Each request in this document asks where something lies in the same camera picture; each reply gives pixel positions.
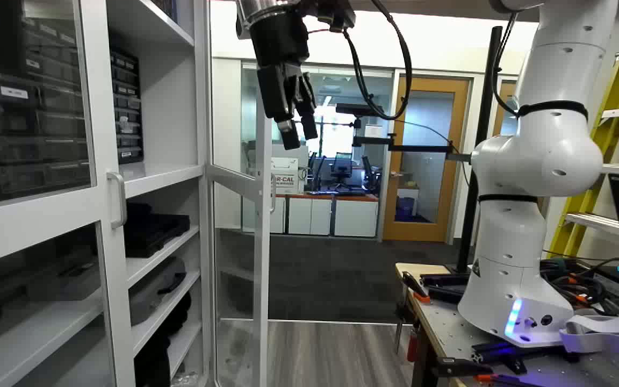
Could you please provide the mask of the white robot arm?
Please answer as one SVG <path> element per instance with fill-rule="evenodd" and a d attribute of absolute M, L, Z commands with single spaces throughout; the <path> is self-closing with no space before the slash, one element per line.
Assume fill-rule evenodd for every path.
<path fill-rule="evenodd" d="M 480 142 L 480 235 L 460 316 L 521 348 L 558 346 L 575 308 L 539 274 L 545 195 L 579 195 L 602 169 L 587 98 L 605 64 L 619 0 L 498 0 L 535 9 L 539 25 L 521 80 L 518 131 Z"/>

